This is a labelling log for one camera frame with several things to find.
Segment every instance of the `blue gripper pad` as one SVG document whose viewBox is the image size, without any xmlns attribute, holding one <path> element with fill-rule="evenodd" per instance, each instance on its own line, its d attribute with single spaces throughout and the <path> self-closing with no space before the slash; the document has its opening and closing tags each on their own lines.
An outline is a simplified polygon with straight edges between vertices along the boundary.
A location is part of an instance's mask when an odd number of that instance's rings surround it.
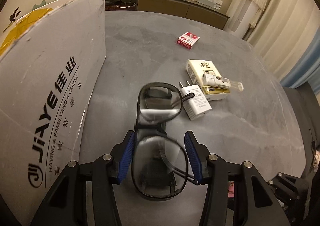
<svg viewBox="0 0 320 226">
<path fill-rule="evenodd" d="M 134 138 L 135 133 L 132 132 L 129 138 L 129 141 L 127 143 L 127 146 L 125 147 L 125 150 L 123 152 L 123 155 L 121 157 L 121 160 L 119 162 L 119 171 L 117 180 L 119 184 L 126 178 L 129 166 L 132 160 L 133 151 L 134 151 Z"/>
<path fill-rule="evenodd" d="M 200 184 L 207 184 L 210 178 L 207 157 L 209 150 L 205 145 L 199 144 L 192 131 L 187 131 L 184 135 L 184 146 L 187 151 L 193 176 Z"/>
</svg>

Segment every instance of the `white box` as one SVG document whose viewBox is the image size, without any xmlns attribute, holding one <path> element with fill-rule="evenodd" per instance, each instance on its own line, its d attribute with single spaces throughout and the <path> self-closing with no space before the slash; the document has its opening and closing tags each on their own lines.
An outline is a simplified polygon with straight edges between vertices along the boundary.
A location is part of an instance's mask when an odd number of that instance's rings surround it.
<svg viewBox="0 0 320 226">
<path fill-rule="evenodd" d="M 104 22 L 104 0 L 66 0 L 0 57 L 0 193 L 22 225 L 65 165 L 79 158 L 106 57 Z"/>
<path fill-rule="evenodd" d="M 228 89 L 203 85 L 202 75 L 204 71 L 209 71 L 213 75 L 221 76 L 212 61 L 189 59 L 186 63 L 186 71 L 192 83 L 199 85 L 208 101 L 222 100 L 229 95 L 230 91 Z"/>
<path fill-rule="evenodd" d="M 214 8 L 220 10 L 222 6 L 222 0 L 214 0 Z"/>
</svg>

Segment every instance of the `gray table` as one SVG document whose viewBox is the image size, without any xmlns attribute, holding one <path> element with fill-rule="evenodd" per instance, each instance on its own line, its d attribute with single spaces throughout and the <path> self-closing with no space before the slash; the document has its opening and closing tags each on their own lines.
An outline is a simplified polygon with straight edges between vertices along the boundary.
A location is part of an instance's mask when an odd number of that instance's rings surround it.
<svg viewBox="0 0 320 226">
<path fill-rule="evenodd" d="M 167 123 L 167 133 L 183 144 L 192 130 L 199 143 L 226 161 L 251 161 L 265 180 L 277 172 L 300 176 L 303 143 L 291 105 L 276 78 L 253 49 L 226 32 L 175 16 L 150 12 L 106 12 L 107 57 L 85 119 L 80 163 L 94 161 L 133 129 L 140 88 L 149 82 L 185 82 L 188 59 L 212 60 L 222 76 L 242 81 L 244 92 L 210 102 L 212 111 L 190 121 L 184 111 Z M 176 43 L 190 31 L 200 36 L 192 50 Z M 172 200 L 151 202 L 134 190 L 131 175 L 114 186 L 126 225 L 198 225 L 206 186 L 187 183 Z"/>
</svg>

